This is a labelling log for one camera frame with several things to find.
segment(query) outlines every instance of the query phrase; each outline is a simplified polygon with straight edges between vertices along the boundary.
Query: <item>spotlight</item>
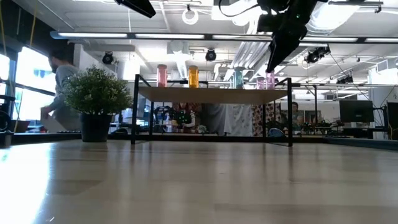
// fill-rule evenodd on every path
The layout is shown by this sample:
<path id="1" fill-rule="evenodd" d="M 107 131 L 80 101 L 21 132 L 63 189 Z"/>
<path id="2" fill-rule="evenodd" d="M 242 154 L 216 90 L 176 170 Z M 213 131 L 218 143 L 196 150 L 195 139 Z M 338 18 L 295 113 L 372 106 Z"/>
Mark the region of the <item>spotlight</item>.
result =
<path id="1" fill-rule="evenodd" d="M 116 60 L 113 57 L 113 53 L 112 52 L 105 52 L 104 57 L 102 58 L 102 62 L 105 65 L 112 65 L 116 62 Z"/>
<path id="2" fill-rule="evenodd" d="M 216 60 L 216 58 L 217 58 L 217 54 L 214 51 L 214 49 L 208 49 L 207 53 L 206 53 L 206 61 L 212 62 L 212 61 Z"/>
<path id="3" fill-rule="evenodd" d="M 346 76 L 344 78 L 340 78 L 339 80 L 337 80 L 336 84 L 345 84 L 345 83 L 353 83 L 354 79 L 351 75 Z"/>
<path id="4" fill-rule="evenodd" d="M 330 54 L 329 45 L 327 47 L 317 47 L 313 52 L 309 52 L 304 60 L 307 63 L 317 63 L 327 54 Z"/>

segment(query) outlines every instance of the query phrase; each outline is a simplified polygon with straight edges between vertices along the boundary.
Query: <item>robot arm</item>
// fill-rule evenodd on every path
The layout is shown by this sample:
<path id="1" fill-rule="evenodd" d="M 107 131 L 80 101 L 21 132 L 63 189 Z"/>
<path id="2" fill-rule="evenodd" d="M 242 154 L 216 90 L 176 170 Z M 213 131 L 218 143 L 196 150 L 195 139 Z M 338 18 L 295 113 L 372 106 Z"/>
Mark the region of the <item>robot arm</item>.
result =
<path id="1" fill-rule="evenodd" d="M 365 0 L 347 0 L 363 2 Z M 305 25 L 309 22 L 312 11 L 318 2 L 328 0 L 257 0 L 267 15 L 261 15 L 257 30 L 272 32 L 272 42 L 269 45 L 271 56 L 266 72 L 272 72 L 300 44 L 307 34 Z"/>

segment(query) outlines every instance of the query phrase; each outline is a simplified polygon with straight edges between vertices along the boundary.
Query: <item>black metal table frame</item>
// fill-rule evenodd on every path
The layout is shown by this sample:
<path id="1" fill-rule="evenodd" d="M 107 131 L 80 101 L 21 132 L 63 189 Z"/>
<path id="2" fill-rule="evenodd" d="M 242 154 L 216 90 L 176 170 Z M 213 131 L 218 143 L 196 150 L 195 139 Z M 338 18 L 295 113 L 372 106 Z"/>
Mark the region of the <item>black metal table frame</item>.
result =
<path id="1" fill-rule="evenodd" d="M 154 102 L 150 103 L 149 114 L 149 135 L 137 134 L 137 109 L 138 109 L 138 94 L 139 83 L 142 81 L 146 86 L 151 85 L 141 76 L 136 75 L 134 82 L 134 102 L 132 106 L 132 123 L 131 123 L 131 144 L 136 141 L 208 141 L 208 142 L 282 142 L 287 143 L 288 147 L 293 146 L 293 109 L 292 109 L 292 79 L 285 78 L 277 85 L 287 85 L 287 117 L 288 117 L 288 135 L 287 138 L 268 138 L 265 134 L 266 130 L 266 105 L 262 105 L 262 130 L 263 137 L 236 137 L 236 136 L 182 136 L 182 135 L 153 135 L 154 132 Z"/>

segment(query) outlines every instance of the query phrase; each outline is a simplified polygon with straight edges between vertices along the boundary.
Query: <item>fluorescent light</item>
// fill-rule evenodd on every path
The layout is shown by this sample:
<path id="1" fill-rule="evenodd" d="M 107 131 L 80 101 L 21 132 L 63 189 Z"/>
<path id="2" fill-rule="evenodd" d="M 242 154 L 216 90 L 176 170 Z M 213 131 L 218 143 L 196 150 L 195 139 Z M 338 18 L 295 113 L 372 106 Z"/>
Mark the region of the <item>fluorescent light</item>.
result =
<path id="1" fill-rule="evenodd" d="M 234 75 L 235 70 L 228 69 L 224 76 L 224 81 L 229 81 L 229 79 Z"/>
<path id="2" fill-rule="evenodd" d="M 278 72 L 282 71 L 283 69 L 285 69 L 286 66 L 285 65 L 278 65 L 276 66 L 276 68 L 274 69 L 274 74 L 277 75 Z"/>
<path id="3" fill-rule="evenodd" d="M 87 1 L 87 2 L 104 2 L 104 3 L 115 3 L 114 0 L 74 0 L 74 1 Z"/>
<path id="4" fill-rule="evenodd" d="M 116 33 L 74 33 L 61 32 L 58 33 L 61 37 L 79 37 L 79 38 L 127 38 L 127 34 Z"/>
<path id="5" fill-rule="evenodd" d="M 365 42 L 398 42 L 398 38 L 367 38 Z"/>
<path id="6" fill-rule="evenodd" d="M 213 35 L 215 40 L 262 40 L 272 41 L 272 37 L 266 35 Z"/>
<path id="7" fill-rule="evenodd" d="M 204 39 L 203 34 L 136 34 L 138 39 Z"/>
<path id="8" fill-rule="evenodd" d="M 304 42 L 356 42 L 355 37 L 304 37 Z"/>
<path id="9" fill-rule="evenodd" d="M 328 44 L 313 44 L 313 43 L 300 43 L 301 47 L 327 47 Z"/>

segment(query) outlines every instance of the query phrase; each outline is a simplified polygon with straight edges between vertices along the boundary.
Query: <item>black cable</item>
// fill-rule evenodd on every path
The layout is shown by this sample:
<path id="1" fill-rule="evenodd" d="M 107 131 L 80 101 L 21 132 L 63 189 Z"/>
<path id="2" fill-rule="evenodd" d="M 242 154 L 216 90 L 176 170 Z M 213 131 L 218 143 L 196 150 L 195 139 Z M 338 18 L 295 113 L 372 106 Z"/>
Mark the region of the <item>black cable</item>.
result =
<path id="1" fill-rule="evenodd" d="M 335 61 L 336 65 L 340 68 L 340 70 L 343 72 L 343 74 L 347 77 L 346 72 L 345 72 L 345 71 L 341 68 L 341 66 L 338 64 L 338 62 L 336 61 L 336 59 L 334 58 L 334 56 L 333 56 L 332 54 L 330 54 L 330 56 L 331 56 L 332 59 Z M 359 92 L 360 92 L 363 96 L 366 97 L 366 99 L 368 99 L 369 101 L 371 101 L 371 100 L 369 99 L 369 97 L 367 97 L 367 96 L 358 88 L 358 86 L 355 85 L 354 82 L 353 82 L 353 85 L 359 90 Z M 376 110 L 376 111 L 377 111 L 377 113 L 379 114 L 379 118 L 380 118 L 380 122 L 381 122 L 382 119 L 381 119 L 380 111 L 379 111 L 379 110 Z"/>
<path id="2" fill-rule="evenodd" d="M 248 9 L 245 9 L 244 11 L 242 11 L 242 12 L 240 12 L 240 13 L 238 13 L 238 14 L 235 14 L 235 15 L 226 15 L 226 14 L 224 14 L 223 11 L 221 10 L 221 3 L 222 3 L 222 2 L 223 2 L 223 0 L 220 0 L 220 1 L 218 2 L 218 9 L 219 9 L 220 12 L 222 13 L 222 15 L 224 15 L 224 16 L 226 16 L 226 17 L 235 17 L 235 16 L 238 16 L 238 15 L 241 15 L 241 14 L 247 12 L 247 11 L 250 10 L 250 9 L 254 9 L 255 7 L 260 6 L 260 5 L 258 5 L 258 4 L 255 4 L 255 5 L 253 5 L 252 7 L 248 8 Z"/>
<path id="3" fill-rule="evenodd" d="M 391 95 L 392 91 L 394 91 L 394 89 L 397 87 L 397 84 L 394 85 L 394 87 L 392 87 L 390 93 L 385 97 L 385 99 L 383 100 L 383 102 L 381 102 L 380 107 L 383 105 L 383 103 L 386 101 L 386 99 Z"/>

